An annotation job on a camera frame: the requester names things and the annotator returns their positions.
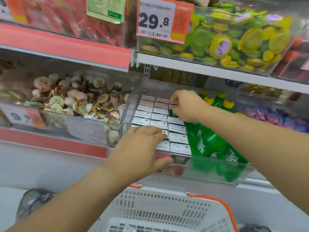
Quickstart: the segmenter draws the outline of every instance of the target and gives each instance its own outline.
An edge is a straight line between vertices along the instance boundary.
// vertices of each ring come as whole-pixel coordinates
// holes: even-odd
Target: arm
[[[126,187],[173,162],[169,157],[154,161],[155,148],[165,138],[166,134],[156,127],[131,128],[105,164],[6,232],[88,231]]]
[[[219,134],[309,215],[308,134],[226,112],[208,105],[193,91],[176,91],[171,101],[179,104],[173,112],[180,118]]]

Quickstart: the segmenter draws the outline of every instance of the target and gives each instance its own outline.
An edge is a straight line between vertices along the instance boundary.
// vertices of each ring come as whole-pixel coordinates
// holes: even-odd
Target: person's right hand
[[[209,106],[194,91],[177,90],[171,97],[171,103],[177,104],[178,108],[173,108],[173,113],[186,122],[199,122]]]

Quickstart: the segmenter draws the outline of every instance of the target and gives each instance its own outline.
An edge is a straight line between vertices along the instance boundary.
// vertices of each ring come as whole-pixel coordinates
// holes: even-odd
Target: orange and white price tag
[[[174,0],[139,0],[136,35],[183,44],[193,7]]]
[[[0,108],[13,124],[33,126],[40,129],[46,128],[40,113],[36,109],[6,103],[0,103]]]

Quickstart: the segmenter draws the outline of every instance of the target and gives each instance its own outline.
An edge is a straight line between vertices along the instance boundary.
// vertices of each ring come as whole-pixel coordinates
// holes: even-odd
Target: forearm
[[[125,179],[100,165],[7,232],[86,232],[126,187]]]
[[[309,214],[309,136],[205,107],[199,121],[248,159],[279,191]]]

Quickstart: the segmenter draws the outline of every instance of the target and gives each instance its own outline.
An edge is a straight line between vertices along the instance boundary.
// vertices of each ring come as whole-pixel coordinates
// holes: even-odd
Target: barcode
[[[145,35],[149,35],[149,36],[156,36],[156,37],[161,37],[161,38],[168,38],[168,35],[167,35],[167,34],[155,33],[155,32],[147,31],[147,30],[141,30],[140,33],[141,33],[141,34],[145,34]]]

